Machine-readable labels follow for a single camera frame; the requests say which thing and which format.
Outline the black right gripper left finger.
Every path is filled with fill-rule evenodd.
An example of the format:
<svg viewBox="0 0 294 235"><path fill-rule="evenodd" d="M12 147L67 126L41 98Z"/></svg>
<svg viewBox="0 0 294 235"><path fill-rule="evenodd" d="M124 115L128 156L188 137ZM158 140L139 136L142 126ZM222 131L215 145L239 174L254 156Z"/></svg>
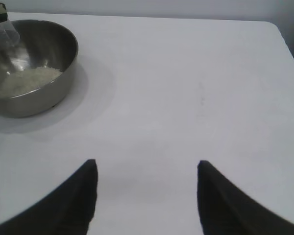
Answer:
<svg viewBox="0 0 294 235"><path fill-rule="evenodd" d="M0 224L0 235L85 235L97 201L98 169L87 160L74 174L22 213Z"/></svg>

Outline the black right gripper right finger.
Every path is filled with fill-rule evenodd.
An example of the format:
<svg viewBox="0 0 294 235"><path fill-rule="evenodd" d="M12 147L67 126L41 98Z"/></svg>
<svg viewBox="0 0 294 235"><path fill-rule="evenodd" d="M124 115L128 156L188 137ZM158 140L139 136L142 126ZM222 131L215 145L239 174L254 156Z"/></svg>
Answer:
<svg viewBox="0 0 294 235"><path fill-rule="evenodd" d="M294 224L253 200L209 161L197 167L197 206L205 235L294 235Z"/></svg>

